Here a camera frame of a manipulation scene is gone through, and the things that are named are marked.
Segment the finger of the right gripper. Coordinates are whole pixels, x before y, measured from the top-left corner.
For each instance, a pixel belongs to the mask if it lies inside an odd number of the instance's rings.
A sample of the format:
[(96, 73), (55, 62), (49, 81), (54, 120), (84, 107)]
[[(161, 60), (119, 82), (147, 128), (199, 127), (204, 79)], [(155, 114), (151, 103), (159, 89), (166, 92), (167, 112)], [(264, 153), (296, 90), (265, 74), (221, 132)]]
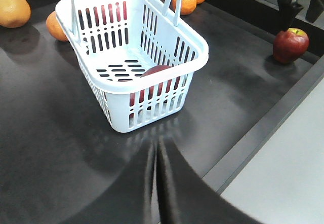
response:
[(305, 16), (308, 22), (315, 22), (323, 13), (323, 0), (310, 0), (309, 7)]
[(277, 0), (279, 8), (280, 29), (286, 31), (290, 28), (295, 17), (304, 8), (298, 0)]

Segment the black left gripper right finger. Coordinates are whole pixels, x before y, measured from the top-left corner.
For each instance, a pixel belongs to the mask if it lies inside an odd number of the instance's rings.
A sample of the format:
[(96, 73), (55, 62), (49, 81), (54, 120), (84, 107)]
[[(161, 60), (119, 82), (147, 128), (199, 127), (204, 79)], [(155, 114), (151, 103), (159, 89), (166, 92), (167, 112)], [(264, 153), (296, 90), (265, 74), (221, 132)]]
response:
[(258, 223), (213, 191), (171, 139), (159, 140), (156, 166), (161, 223)]

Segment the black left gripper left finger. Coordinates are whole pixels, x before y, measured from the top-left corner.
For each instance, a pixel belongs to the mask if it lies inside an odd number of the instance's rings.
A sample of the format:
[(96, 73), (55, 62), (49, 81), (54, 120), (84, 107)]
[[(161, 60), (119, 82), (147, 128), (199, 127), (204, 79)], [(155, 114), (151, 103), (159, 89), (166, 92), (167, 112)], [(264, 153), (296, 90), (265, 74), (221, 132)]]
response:
[(94, 202), (62, 223), (152, 223), (155, 146), (144, 141), (116, 181)]

